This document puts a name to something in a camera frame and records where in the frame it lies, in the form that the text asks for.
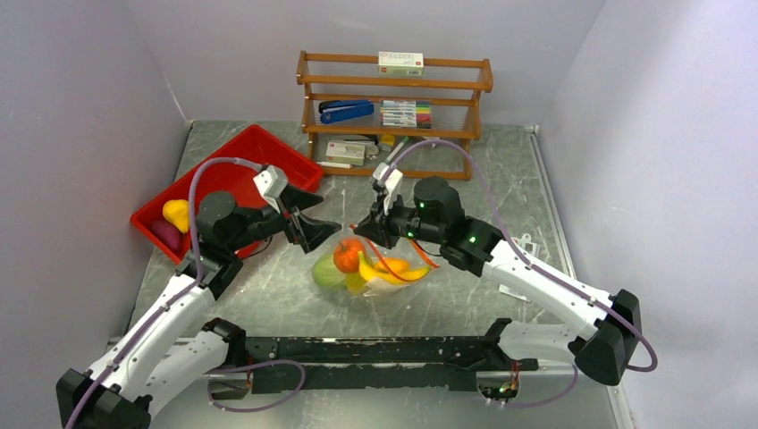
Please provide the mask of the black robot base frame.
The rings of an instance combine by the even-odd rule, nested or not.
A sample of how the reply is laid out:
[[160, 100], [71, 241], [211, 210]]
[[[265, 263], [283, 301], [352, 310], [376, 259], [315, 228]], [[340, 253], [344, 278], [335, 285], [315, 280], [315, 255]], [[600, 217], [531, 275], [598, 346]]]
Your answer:
[[507, 392], [485, 380], [535, 371], [534, 358], [511, 359], [499, 346], [509, 318], [497, 319], [479, 336], [374, 338], [251, 337], [236, 341], [209, 389], [215, 400], [241, 400], [249, 394], [304, 390], [442, 387], [484, 392], [496, 399]]

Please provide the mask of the yellow orange bell pepper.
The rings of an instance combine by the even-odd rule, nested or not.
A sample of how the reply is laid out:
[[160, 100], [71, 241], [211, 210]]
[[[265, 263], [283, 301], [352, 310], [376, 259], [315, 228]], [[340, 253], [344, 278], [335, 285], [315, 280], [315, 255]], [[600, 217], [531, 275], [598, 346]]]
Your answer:
[[409, 271], [411, 265], [405, 259], [389, 257], [385, 258], [384, 261], [375, 262], [374, 267], [383, 273], [395, 272], [401, 274]]

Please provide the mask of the orange red pepper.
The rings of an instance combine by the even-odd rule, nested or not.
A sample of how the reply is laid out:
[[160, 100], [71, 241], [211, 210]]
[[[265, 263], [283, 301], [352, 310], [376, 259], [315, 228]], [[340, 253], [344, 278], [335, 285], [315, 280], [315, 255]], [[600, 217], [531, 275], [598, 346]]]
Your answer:
[[357, 273], [359, 269], [359, 254], [365, 252], [365, 247], [359, 239], [347, 238], [340, 240], [333, 251], [333, 263], [342, 273]]

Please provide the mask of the green round cabbage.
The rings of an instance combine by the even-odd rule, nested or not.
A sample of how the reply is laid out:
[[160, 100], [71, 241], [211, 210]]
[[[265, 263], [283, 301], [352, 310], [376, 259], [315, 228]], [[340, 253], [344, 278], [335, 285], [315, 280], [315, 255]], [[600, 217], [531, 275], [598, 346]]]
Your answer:
[[311, 268], [311, 276], [318, 287], [326, 290], [346, 287], [346, 274], [336, 267], [332, 254], [323, 254], [316, 260]]

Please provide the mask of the clear zip top bag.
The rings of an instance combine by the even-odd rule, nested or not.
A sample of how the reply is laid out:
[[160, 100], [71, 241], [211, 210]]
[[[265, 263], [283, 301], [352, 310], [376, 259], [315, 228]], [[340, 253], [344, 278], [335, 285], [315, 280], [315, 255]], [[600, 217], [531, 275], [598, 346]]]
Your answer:
[[427, 281], [440, 266], [412, 240], [418, 258], [412, 259], [379, 249], [374, 242], [342, 230], [316, 252], [307, 270], [320, 290], [353, 297], [394, 294]]

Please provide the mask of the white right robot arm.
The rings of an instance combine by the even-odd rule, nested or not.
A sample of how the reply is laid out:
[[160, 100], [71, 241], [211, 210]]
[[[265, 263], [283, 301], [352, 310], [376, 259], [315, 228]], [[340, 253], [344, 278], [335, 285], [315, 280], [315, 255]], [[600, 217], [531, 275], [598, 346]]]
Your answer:
[[573, 364], [604, 385], [620, 383], [632, 369], [642, 332], [635, 294], [596, 289], [529, 255], [508, 234], [467, 215], [457, 190], [441, 177], [419, 181], [413, 205], [406, 206], [398, 193], [400, 179], [394, 172], [386, 181], [373, 181], [376, 201], [356, 226], [357, 235], [383, 248], [393, 248], [401, 239], [435, 244], [449, 265], [508, 286], [561, 321], [536, 328], [508, 323], [482, 347], [491, 369], [543, 358]]

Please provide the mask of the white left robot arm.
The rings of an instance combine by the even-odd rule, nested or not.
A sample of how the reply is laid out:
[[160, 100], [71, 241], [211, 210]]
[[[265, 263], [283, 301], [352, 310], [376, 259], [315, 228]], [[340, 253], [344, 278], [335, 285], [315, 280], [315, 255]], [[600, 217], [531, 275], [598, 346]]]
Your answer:
[[213, 307], [238, 275], [238, 250], [278, 233], [306, 253], [340, 230], [304, 212], [323, 197], [291, 184], [261, 184], [261, 207], [241, 207], [228, 191], [215, 191], [192, 210], [198, 239], [163, 294], [109, 351], [84, 372], [68, 370], [55, 391], [64, 428], [147, 428], [158, 412], [204, 374], [249, 373], [247, 334], [213, 319], [183, 348], [173, 344]]

